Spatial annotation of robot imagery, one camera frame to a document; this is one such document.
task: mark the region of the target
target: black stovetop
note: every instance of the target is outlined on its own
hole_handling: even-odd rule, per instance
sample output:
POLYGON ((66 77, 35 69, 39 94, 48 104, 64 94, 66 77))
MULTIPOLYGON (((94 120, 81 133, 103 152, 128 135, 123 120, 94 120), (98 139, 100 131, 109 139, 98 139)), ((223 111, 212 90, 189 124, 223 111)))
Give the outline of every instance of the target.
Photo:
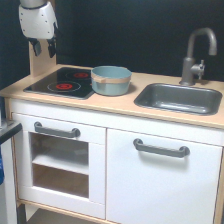
POLYGON ((87 99, 94 93, 91 71, 77 68, 61 68, 24 91, 76 99, 87 99))

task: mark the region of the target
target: pot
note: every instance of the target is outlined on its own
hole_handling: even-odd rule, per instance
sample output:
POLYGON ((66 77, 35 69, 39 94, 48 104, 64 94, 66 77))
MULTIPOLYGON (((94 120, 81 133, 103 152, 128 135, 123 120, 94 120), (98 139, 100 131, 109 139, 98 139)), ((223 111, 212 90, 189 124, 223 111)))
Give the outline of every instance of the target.
POLYGON ((105 96, 120 96, 128 91, 131 72, 122 67, 99 66, 91 71, 92 88, 105 96))

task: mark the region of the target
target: stove burner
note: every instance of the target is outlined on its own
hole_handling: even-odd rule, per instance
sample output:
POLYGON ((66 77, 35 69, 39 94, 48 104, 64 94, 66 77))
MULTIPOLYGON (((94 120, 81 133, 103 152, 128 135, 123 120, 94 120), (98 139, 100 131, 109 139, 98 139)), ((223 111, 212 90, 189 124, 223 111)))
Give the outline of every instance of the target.
POLYGON ((62 83, 62 84, 56 85, 56 88, 60 90, 67 90, 67 89, 71 89, 72 85, 68 83, 62 83))
POLYGON ((74 72, 69 72, 66 74, 66 77, 69 79, 90 79, 91 76, 90 74, 86 73, 86 72, 78 72, 78 73, 74 73, 74 72))
POLYGON ((54 82, 47 86, 53 92, 73 92, 81 88, 81 85, 76 82, 62 81, 54 82))
POLYGON ((87 73, 76 73, 73 75, 75 78, 87 78, 89 75, 87 73))

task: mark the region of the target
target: faucet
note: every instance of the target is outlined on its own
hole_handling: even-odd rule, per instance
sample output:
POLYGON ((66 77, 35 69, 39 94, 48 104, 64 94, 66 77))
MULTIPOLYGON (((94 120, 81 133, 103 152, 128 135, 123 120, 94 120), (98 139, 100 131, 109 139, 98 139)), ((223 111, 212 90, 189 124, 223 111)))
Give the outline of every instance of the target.
POLYGON ((198 75, 199 79, 201 79, 202 76, 204 75, 204 69, 205 69, 204 60, 201 60, 200 64, 194 64, 195 59, 193 58, 195 38, 196 36, 199 35, 207 35, 209 38, 208 54, 209 55, 217 54, 217 41, 214 32, 210 28, 202 28, 195 30, 189 38, 187 57, 184 58, 183 63, 183 72, 180 84, 184 86, 192 86, 195 84, 194 75, 198 75))

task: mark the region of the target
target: sink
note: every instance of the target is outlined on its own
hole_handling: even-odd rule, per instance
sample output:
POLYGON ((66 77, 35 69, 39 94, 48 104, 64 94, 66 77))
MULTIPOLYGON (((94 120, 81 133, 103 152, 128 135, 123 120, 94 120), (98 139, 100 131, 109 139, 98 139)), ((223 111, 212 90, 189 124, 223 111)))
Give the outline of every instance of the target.
POLYGON ((221 99, 222 94, 216 90, 151 84, 145 87, 134 103, 146 108, 213 115, 218 112, 221 99))

